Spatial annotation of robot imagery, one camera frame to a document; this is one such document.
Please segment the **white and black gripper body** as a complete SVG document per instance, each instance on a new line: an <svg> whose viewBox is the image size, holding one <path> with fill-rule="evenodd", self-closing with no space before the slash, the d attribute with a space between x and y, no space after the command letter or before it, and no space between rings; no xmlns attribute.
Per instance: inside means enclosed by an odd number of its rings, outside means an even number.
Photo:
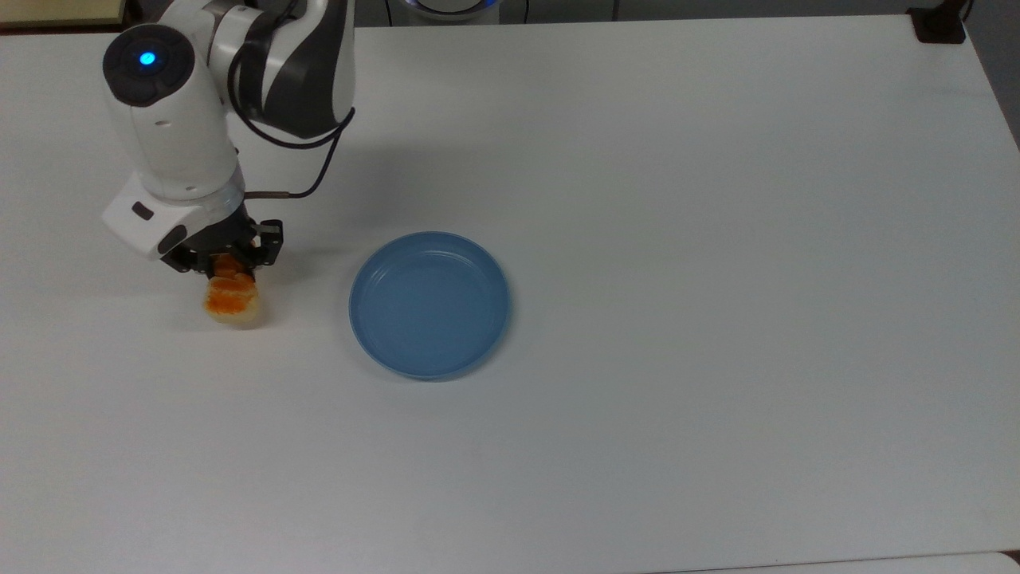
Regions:
<svg viewBox="0 0 1020 574"><path fill-rule="evenodd" d="M225 221L243 204L245 181L233 173L218 191L191 200L161 199L132 173L103 211L102 221L131 250L154 261L204 229Z"/></svg>

